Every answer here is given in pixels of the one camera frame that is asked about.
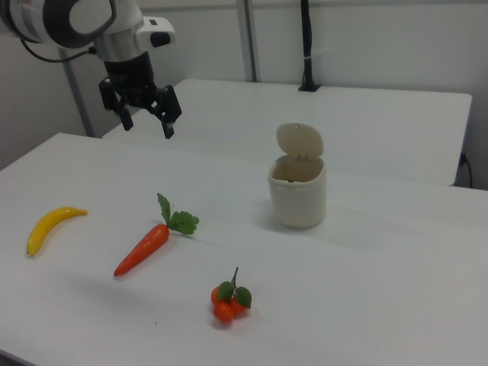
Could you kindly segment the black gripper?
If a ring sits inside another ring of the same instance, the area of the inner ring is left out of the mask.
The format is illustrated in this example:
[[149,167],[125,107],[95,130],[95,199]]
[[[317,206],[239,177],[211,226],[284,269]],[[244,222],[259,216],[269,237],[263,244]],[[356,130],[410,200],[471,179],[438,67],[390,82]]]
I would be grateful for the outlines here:
[[149,53],[120,62],[104,62],[108,78],[99,82],[104,108],[113,111],[126,131],[133,120],[126,105],[148,108],[148,112],[161,122],[166,139],[174,135],[174,124],[181,116],[181,106],[171,85],[157,88]]

